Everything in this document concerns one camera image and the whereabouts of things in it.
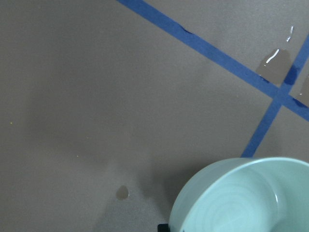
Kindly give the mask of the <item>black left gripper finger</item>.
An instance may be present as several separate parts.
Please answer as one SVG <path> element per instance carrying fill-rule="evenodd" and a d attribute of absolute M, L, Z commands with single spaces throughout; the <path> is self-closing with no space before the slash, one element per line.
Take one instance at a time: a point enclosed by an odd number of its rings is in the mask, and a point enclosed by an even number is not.
<path fill-rule="evenodd" d="M 170 232 L 170 228 L 168 224 L 158 224 L 157 232 Z"/>

